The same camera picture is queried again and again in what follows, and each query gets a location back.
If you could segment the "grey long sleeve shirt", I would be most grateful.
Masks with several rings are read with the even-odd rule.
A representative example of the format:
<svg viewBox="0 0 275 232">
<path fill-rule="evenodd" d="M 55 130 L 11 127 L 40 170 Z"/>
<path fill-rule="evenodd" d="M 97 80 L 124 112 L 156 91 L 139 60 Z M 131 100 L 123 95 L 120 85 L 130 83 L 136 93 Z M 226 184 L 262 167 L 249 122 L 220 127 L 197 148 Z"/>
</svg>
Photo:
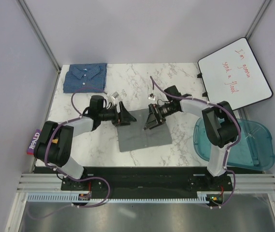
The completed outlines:
<svg viewBox="0 0 275 232">
<path fill-rule="evenodd" d="M 171 133 L 166 124 L 151 130 L 144 130 L 148 117 L 148 109 L 130 111 L 137 121 L 128 126 L 117 128 L 120 152 L 129 152 L 137 149 L 169 145 L 172 143 Z"/>
</svg>

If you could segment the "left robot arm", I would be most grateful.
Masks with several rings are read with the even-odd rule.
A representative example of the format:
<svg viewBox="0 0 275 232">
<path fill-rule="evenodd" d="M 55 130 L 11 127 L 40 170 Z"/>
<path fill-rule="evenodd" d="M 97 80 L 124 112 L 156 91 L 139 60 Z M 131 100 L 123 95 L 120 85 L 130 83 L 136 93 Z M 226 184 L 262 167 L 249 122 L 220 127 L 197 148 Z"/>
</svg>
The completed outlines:
<svg viewBox="0 0 275 232">
<path fill-rule="evenodd" d="M 86 132 L 92 132 L 103 121 L 110 121 L 115 127 L 128 126 L 137 119 L 125 108 L 122 101 L 119 105 L 107 104 L 100 95 L 90 98 L 89 106 L 74 119 L 57 123 L 44 123 L 34 148 L 34 157 L 45 163 L 46 167 L 59 170 L 72 178 L 72 185 L 78 190 L 87 188 L 89 179 L 84 175 L 85 168 L 71 157 L 72 140 Z"/>
</svg>

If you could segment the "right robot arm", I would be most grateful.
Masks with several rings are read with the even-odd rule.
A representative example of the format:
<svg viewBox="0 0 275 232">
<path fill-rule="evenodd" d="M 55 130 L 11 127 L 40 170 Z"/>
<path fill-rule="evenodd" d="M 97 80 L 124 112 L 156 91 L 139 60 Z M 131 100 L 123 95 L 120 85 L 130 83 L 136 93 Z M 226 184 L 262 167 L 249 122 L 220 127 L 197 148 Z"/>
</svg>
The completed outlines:
<svg viewBox="0 0 275 232">
<path fill-rule="evenodd" d="M 189 113 L 203 120 L 206 136 L 211 143 L 210 159 L 207 164 L 209 175 L 204 178 L 205 187 L 216 190 L 221 185 L 220 176 L 227 170 L 230 146 L 241 135 L 240 125 L 228 102 L 218 104 L 194 100 L 191 95 L 182 95 L 176 86 L 166 88 L 167 102 L 163 105 L 150 104 L 144 129 L 152 130 L 166 122 L 166 117 L 177 113 Z"/>
</svg>

